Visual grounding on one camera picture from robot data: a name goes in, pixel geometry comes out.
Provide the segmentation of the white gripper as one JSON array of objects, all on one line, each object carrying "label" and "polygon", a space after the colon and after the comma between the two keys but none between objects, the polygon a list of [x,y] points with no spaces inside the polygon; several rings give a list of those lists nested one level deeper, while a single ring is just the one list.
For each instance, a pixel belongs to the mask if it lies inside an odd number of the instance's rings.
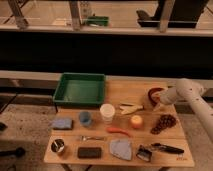
[{"label": "white gripper", "polygon": [[161,96],[162,96],[162,91],[157,91],[151,95],[151,99],[156,103],[156,105],[153,108],[154,112],[162,111],[166,107],[166,104],[163,103],[161,100]]}]

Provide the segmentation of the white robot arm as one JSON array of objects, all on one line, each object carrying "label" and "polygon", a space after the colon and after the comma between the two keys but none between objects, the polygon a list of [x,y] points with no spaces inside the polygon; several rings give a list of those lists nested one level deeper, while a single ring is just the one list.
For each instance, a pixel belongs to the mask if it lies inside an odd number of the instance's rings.
[{"label": "white robot arm", "polygon": [[152,93],[151,99],[157,103],[155,110],[174,104],[178,99],[186,100],[213,142],[213,108],[202,98],[203,93],[200,83],[182,78],[174,87]]}]

